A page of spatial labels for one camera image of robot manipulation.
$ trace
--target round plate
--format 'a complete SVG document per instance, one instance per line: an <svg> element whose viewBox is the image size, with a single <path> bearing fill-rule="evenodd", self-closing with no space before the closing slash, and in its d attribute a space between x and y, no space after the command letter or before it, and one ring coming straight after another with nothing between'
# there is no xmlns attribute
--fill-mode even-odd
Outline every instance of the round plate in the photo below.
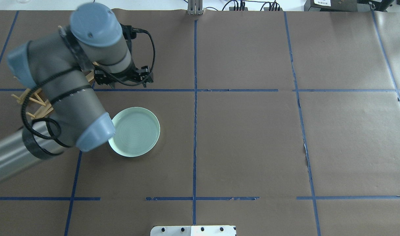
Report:
<svg viewBox="0 0 400 236"><path fill-rule="evenodd" d="M122 156L143 155L150 151L159 139L158 118L148 109L124 109L113 118L113 123L116 134L108 142L111 148Z"/></svg>

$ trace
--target black box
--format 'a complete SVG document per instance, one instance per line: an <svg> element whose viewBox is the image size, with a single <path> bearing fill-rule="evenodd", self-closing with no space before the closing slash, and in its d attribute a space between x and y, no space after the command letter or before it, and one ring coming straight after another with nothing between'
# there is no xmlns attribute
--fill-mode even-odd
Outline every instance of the black box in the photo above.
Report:
<svg viewBox="0 0 400 236"><path fill-rule="evenodd" d="M304 11L357 12L357 0L306 0Z"/></svg>

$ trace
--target wire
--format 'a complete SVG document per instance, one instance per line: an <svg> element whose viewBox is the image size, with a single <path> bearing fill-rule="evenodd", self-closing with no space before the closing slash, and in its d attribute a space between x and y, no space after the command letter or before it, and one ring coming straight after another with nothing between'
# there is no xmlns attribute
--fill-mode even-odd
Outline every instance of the wire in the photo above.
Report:
<svg viewBox="0 0 400 236"><path fill-rule="evenodd" d="M128 84L128 83L126 83L126 82L123 82L123 81L120 80L119 78L115 77L113 74L111 74L110 72L108 72L108 71L105 70L104 68L102 68L102 67L100 67L100 66L94 65L95 69L102 70L107 76L109 76L110 78L112 78L115 82L118 82L118 83L120 83L120 84L122 84L122 85L126 85L126 86L137 86L137 85L141 85L141 84L145 83L145 82L147 81L147 79L152 75L153 67L155 66L155 60L156 60L155 43L153 42L153 38L152 38L152 36L150 35L150 33L149 33L147 30L144 30L144 29L136 29L136 28L133 28L133 30L134 30L136 33L145 33L145 34L147 34L147 35L149 36L150 42L152 42L152 48L153 48L152 67L150 67L149 74L148 74L147 76L144 76L143 80L141 80L141 81L139 81L139 82L137 82L137 83L134 83L134 84Z"/></svg>
<svg viewBox="0 0 400 236"><path fill-rule="evenodd" d="M206 7L205 9L215 9L214 7Z"/></svg>
<svg viewBox="0 0 400 236"><path fill-rule="evenodd" d="M260 9L260 11L262 11L262 10L263 10L264 6L265 6L267 3L269 4L269 8L271 7L271 3L270 3L270 2L265 2L265 3L263 4L263 6L261 6L261 9Z"/></svg>
<svg viewBox="0 0 400 236"><path fill-rule="evenodd" d="M235 9L235 7L236 7L236 8L239 8L239 3L238 3L238 1L236 1L236 0L230 0L229 2L227 2L227 3L223 6L222 10L224 10L225 7L226 7L230 2L233 2L233 9Z"/></svg>
<svg viewBox="0 0 400 236"><path fill-rule="evenodd" d="M69 72L72 72L73 70L78 70L80 67L72 67L68 70L64 70L62 72L56 73L55 75L50 76L48 79L44 80L43 82L40 82L37 84L33 89L31 89L28 94L26 95L25 99L23 100L22 107L20 108L20 116L22 118L23 126L33 135L40 137L42 139L57 139L58 136L61 134L61 129L57 121L51 119L51 118L39 118L35 119L32 121L32 124L39 122L39 121L45 121L47 123L51 122L57 127L58 133L55 135L53 134L52 136L45 136L42 133L39 133L38 131L34 130L32 125L29 124L28 120L26 119L26 107L28 106L29 99L31 98L32 94L34 94L39 88L42 86L46 85L48 82L53 81L54 79L57 79L60 76L63 76Z"/></svg>

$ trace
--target white plastic mount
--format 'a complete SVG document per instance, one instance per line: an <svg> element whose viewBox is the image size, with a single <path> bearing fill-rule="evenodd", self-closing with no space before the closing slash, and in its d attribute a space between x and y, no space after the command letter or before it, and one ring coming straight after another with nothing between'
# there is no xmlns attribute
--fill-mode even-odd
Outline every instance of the white plastic mount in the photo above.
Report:
<svg viewBox="0 0 400 236"><path fill-rule="evenodd" d="M155 226L150 236L236 236L235 226Z"/></svg>

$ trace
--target metal tube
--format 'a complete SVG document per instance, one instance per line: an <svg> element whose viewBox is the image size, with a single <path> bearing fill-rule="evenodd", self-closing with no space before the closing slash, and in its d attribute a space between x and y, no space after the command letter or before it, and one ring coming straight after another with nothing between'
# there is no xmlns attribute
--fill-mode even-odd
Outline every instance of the metal tube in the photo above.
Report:
<svg viewBox="0 0 400 236"><path fill-rule="evenodd" d="M48 135L45 122L38 122L33 127L38 132ZM53 153L59 153L65 149L53 140L36 137L36 141L39 146ZM22 129L0 140L0 182L23 172L41 161L26 149L22 140Z"/></svg>

